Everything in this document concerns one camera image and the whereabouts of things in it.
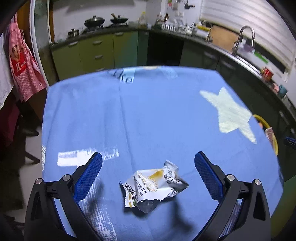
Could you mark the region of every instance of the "silver screw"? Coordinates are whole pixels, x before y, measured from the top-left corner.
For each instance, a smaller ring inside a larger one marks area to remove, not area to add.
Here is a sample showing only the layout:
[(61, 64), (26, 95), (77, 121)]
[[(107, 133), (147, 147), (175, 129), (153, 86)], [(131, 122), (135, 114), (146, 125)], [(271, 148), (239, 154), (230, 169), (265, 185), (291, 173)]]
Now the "silver screw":
[(261, 184), (261, 182), (260, 182), (259, 179), (255, 179), (255, 183), (256, 183), (257, 185), (260, 185), (260, 184)]
[(41, 178), (38, 178), (36, 181), (35, 181), (36, 184), (40, 184), (42, 183), (42, 179)]
[(71, 176), (68, 175), (68, 174), (66, 174), (66, 175), (63, 176), (63, 180), (64, 180), (64, 181), (69, 181), (70, 178), (71, 178)]
[(235, 179), (235, 177), (234, 177), (234, 175), (229, 174), (229, 175), (227, 176), (227, 179), (228, 179), (229, 181), (233, 181), (233, 180)]

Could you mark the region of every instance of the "white cloth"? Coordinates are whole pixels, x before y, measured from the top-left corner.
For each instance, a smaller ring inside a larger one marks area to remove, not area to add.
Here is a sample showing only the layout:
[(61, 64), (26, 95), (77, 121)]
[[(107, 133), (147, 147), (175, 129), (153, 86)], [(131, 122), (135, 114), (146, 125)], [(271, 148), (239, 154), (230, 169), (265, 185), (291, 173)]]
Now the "white cloth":
[(0, 36), (0, 109), (3, 107), (4, 101), (14, 86), (8, 60), (4, 52), (3, 43), (4, 37), (2, 34)]

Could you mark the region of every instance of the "cooking pot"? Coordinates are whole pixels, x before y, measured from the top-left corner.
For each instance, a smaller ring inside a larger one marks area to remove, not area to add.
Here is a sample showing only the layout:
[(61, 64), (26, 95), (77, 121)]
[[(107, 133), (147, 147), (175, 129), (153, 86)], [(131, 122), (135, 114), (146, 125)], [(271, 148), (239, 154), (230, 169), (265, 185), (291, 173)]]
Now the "cooking pot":
[(103, 19), (102, 17), (96, 17), (96, 16), (93, 16), (93, 18), (90, 18), (88, 20), (85, 20), (85, 23), (84, 25), (88, 28), (91, 28), (91, 27), (97, 27), (97, 26), (100, 26), (102, 25), (103, 23), (105, 22), (105, 19)]
[(128, 20), (128, 18), (122, 18), (120, 15), (116, 17), (114, 13), (112, 13), (111, 15), (113, 16), (113, 19), (110, 19), (110, 21), (114, 24), (125, 23)]
[(70, 32), (68, 32), (68, 38), (73, 38), (79, 35), (79, 30), (78, 29), (72, 29)]

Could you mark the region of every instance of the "gas burner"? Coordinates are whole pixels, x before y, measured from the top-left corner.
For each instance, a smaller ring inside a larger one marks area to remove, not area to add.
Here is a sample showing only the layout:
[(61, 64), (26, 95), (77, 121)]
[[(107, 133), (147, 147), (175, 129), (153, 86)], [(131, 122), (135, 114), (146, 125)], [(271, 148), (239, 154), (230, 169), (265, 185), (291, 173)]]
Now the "gas burner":
[(93, 32), (93, 31), (101, 30), (103, 28), (104, 27), (102, 25), (101, 26), (95, 26), (95, 27), (88, 27), (88, 28), (84, 29), (82, 31), (82, 33), (85, 34), (85, 33)]
[(119, 23), (119, 24), (111, 24), (110, 26), (106, 28), (122, 28), (122, 27), (128, 27), (127, 23)]

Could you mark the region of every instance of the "blue gripper pad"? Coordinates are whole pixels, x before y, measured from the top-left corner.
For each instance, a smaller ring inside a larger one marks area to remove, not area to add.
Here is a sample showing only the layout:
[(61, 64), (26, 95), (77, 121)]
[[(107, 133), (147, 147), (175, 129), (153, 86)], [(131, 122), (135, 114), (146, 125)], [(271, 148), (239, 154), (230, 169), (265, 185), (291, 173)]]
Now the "blue gripper pad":
[(102, 168), (102, 155), (97, 153), (95, 156), (92, 156), (92, 160), (89, 160), (87, 164), (88, 166), (85, 168), (84, 172), (81, 174), (75, 184), (73, 198), (76, 203), (79, 203), (80, 200), (86, 198), (86, 195), (88, 194), (94, 180), (96, 179), (96, 176), (99, 174), (99, 171)]
[(221, 180), (213, 170), (212, 166), (214, 165), (211, 164), (209, 159), (207, 159), (207, 157), (201, 151), (196, 153), (194, 158), (194, 164), (205, 186), (207, 187), (207, 190), (209, 191), (211, 197), (214, 200), (217, 200), (220, 202), (224, 197), (223, 183), (222, 183), (223, 180)]

